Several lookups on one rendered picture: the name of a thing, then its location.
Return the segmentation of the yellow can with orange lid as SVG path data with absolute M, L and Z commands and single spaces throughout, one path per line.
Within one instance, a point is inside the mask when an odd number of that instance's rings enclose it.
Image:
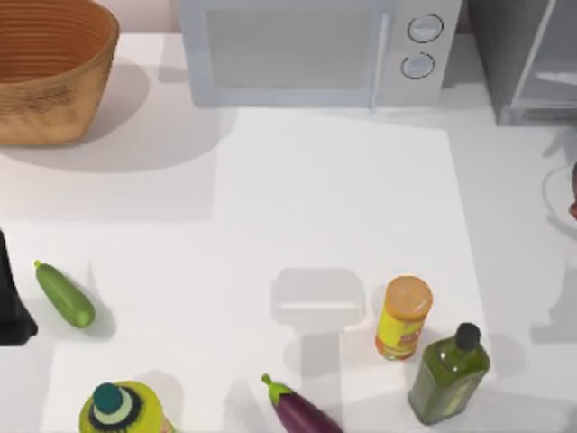
M 400 275 L 391 280 L 375 333 L 380 355 L 402 360 L 414 354 L 432 305 L 432 291 L 417 276 Z

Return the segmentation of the pale microwave oven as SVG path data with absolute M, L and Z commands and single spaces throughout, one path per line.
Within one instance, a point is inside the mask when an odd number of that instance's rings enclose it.
M 202 107 L 365 107 L 382 14 L 389 14 L 378 106 L 430 106 L 438 98 L 462 0 L 177 0 L 189 86 Z M 408 25 L 436 14 L 441 35 L 416 43 Z M 403 59 L 435 59 L 411 80 Z

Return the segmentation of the purple eggplant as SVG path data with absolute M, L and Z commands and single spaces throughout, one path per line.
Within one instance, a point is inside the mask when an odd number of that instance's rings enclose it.
M 344 433 L 330 416 L 283 382 L 273 381 L 267 373 L 261 381 L 267 386 L 270 404 L 287 433 Z

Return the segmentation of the microwave knob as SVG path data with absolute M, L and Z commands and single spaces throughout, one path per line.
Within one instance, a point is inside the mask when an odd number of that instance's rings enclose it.
M 435 59 L 428 53 L 419 52 L 403 59 L 400 70 L 405 78 L 411 80 L 423 79 L 435 70 Z
M 443 30 L 443 20 L 436 14 L 427 14 L 416 17 L 409 23 L 408 36 L 416 43 L 429 43 L 436 40 Z

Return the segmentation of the green square bottle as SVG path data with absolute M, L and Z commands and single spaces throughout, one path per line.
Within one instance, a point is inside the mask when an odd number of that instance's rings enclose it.
M 408 393 L 413 413 L 426 426 L 462 413 L 489 369 L 480 329 L 463 322 L 453 336 L 425 348 Z

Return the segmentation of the green cucumber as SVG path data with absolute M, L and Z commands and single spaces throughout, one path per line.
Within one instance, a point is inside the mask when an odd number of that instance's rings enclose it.
M 35 276 L 44 294 L 64 320 L 76 328 L 87 328 L 96 319 L 91 300 L 54 266 L 34 262 Z

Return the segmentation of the yellow bottle with teal cap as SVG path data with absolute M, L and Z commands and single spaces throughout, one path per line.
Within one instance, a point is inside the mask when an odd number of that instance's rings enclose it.
M 179 433 L 155 391 L 142 382 L 103 382 L 84 403 L 79 433 Z

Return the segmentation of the white plate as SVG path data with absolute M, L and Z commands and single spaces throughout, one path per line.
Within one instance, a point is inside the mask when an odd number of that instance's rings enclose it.
M 546 217 L 561 226 L 577 226 L 577 221 L 569 213 L 569 207 L 573 203 L 573 165 L 574 163 L 570 163 L 551 169 L 542 182 Z

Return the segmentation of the brown woven basket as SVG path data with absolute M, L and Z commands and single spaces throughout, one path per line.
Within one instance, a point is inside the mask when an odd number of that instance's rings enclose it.
M 0 145 L 82 138 L 119 34 L 116 17 L 96 0 L 0 0 Z

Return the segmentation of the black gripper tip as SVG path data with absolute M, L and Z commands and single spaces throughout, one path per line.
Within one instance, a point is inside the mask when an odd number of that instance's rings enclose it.
M 0 229 L 0 346 L 25 345 L 38 330 L 16 289 L 5 235 Z

